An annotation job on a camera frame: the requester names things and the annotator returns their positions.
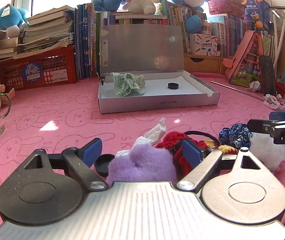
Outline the red plastic basket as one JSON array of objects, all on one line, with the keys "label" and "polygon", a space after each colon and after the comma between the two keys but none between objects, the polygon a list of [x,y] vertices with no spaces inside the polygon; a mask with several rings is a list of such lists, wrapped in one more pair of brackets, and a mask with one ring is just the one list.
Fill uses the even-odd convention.
[{"label": "red plastic basket", "polygon": [[6,91],[76,83],[75,48],[69,45],[41,54],[0,62]]}]

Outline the blue upright books row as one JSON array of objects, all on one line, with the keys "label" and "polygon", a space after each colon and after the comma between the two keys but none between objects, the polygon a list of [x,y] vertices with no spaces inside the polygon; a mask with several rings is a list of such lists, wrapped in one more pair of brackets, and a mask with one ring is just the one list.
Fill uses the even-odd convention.
[{"label": "blue upright books row", "polygon": [[74,45],[78,80],[99,74],[99,32],[101,14],[93,3],[80,4],[74,14]]}]

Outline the purple fluffy plush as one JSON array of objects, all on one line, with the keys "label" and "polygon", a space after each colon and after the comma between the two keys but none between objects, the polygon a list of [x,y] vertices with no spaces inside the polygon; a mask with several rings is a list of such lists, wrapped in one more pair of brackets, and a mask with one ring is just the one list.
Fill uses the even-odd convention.
[{"label": "purple fluffy plush", "polygon": [[164,148],[136,145],[127,155],[113,159],[108,166],[106,182],[177,182],[172,154]]}]

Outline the red crochet item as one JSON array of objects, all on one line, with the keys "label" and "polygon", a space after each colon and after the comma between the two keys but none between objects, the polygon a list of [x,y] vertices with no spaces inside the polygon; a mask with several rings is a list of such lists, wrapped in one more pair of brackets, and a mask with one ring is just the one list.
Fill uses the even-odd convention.
[{"label": "red crochet item", "polygon": [[190,137],[191,135],[196,135],[196,131],[187,131],[185,133],[170,132],[164,136],[164,139],[155,146],[155,148],[164,148],[170,151],[178,177],[186,176],[193,169],[183,156],[181,146],[183,139],[191,139],[192,142],[203,149],[208,147],[203,140],[196,141]]}]

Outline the blue Doraemon plush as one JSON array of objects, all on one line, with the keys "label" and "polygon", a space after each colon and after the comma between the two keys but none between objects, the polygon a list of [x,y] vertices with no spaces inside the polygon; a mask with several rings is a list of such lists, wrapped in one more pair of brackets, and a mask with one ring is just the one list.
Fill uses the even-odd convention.
[{"label": "blue Doraemon plush", "polygon": [[0,31],[5,32],[8,38],[21,35],[27,27],[27,10],[16,8],[10,4],[0,9]]}]

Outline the black round lid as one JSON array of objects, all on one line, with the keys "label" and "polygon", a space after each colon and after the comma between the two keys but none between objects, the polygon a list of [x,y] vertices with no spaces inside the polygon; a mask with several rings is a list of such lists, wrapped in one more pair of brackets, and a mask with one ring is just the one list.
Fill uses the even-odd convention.
[{"label": "black round lid", "polygon": [[109,164],[115,158],[113,154],[102,154],[100,155],[94,163],[94,167],[98,175],[102,177],[108,176]]}]

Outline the silver open cardboard box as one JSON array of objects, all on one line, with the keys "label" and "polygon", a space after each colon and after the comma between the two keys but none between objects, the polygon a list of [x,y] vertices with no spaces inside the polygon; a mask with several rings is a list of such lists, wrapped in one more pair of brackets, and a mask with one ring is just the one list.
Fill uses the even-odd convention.
[{"label": "silver open cardboard box", "polygon": [[[111,73],[143,75],[145,93],[117,96]],[[168,83],[179,84],[168,89]],[[105,25],[100,30],[100,113],[215,105],[220,92],[184,70],[181,30],[171,25]]]}]

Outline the black round cap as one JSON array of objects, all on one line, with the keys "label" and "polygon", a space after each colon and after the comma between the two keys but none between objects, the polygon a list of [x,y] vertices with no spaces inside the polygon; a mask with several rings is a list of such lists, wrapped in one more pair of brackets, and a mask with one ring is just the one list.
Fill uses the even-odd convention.
[{"label": "black round cap", "polygon": [[168,89],[178,89],[179,88],[179,84],[178,83],[175,83],[175,82],[170,82],[168,83]]}]

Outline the upright books on shelf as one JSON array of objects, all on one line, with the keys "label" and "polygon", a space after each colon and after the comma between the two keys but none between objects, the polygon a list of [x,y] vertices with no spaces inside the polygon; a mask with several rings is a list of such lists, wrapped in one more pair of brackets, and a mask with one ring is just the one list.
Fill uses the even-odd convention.
[{"label": "upright books on shelf", "polygon": [[156,13],[164,16],[165,23],[178,26],[183,39],[183,51],[191,54],[190,35],[186,22],[190,16],[197,15],[202,20],[199,33],[217,36],[217,56],[231,58],[240,45],[246,31],[257,31],[261,35],[263,54],[274,56],[274,36],[270,23],[270,5],[266,0],[243,0],[246,6],[245,18],[228,14],[211,15],[202,11],[192,10],[182,5],[161,0],[157,5]]}]

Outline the green checked cloth scrunchie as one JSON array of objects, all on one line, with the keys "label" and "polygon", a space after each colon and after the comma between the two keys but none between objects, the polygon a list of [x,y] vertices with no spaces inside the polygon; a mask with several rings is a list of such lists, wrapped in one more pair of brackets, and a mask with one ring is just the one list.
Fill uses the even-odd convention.
[{"label": "green checked cloth scrunchie", "polygon": [[132,73],[111,73],[114,81],[114,91],[117,96],[126,97],[132,92],[144,94],[146,82],[143,75],[135,76]]}]

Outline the metal rod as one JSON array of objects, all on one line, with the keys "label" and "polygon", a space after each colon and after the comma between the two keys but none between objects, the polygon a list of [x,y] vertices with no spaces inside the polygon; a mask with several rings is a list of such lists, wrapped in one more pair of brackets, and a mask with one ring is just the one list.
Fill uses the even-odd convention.
[{"label": "metal rod", "polygon": [[255,98],[255,99],[257,99],[257,100],[264,101],[263,98],[260,98],[260,97],[258,97],[258,96],[249,94],[249,93],[244,92],[244,91],[242,91],[242,90],[239,90],[239,89],[237,89],[237,88],[233,88],[233,87],[230,87],[230,86],[227,86],[227,85],[224,85],[224,84],[215,82],[215,81],[210,81],[210,83],[213,83],[213,84],[215,84],[215,85],[218,85],[218,86],[221,86],[221,87],[224,87],[224,88],[233,90],[233,91],[235,91],[235,92],[238,92],[238,93],[241,93],[241,94],[244,94],[244,95],[247,95],[247,96],[250,96],[251,98]]}]

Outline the white fluffy plush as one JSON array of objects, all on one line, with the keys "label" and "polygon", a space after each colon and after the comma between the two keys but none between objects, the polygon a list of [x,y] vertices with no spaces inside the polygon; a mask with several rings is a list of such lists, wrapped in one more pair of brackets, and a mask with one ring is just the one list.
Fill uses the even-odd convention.
[{"label": "white fluffy plush", "polygon": [[269,170],[277,170],[285,160],[285,145],[276,145],[267,134],[252,133],[250,152]]}]

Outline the blue satin scrunchie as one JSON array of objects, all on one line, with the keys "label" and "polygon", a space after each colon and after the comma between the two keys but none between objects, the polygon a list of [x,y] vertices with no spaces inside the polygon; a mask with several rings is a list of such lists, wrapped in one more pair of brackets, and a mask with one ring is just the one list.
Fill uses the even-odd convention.
[{"label": "blue satin scrunchie", "polygon": [[246,124],[234,124],[232,127],[224,127],[219,132],[219,140],[223,145],[229,145],[239,150],[242,147],[250,148],[252,132]]}]

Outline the wooden drawer shelf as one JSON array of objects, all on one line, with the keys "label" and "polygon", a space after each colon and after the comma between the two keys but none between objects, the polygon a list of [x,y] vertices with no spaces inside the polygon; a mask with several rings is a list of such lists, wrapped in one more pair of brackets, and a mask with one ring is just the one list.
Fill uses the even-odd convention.
[{"label": "wooden drawer shelf", "polygon": [[222,57],[184,54],[184,70],[187,72],[224,75],[226,69]]}]

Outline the stack of horizontal books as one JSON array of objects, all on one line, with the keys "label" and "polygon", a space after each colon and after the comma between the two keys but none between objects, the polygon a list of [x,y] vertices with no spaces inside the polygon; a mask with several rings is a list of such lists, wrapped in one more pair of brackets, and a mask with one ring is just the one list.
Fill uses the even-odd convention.
[{"label": "stack of horizontal books", "polygon": [[74,35],[74,14],[75,9],[65,5],[26,17],[28,25],[20,36],[0,40],[0,61],[68,46]]}]

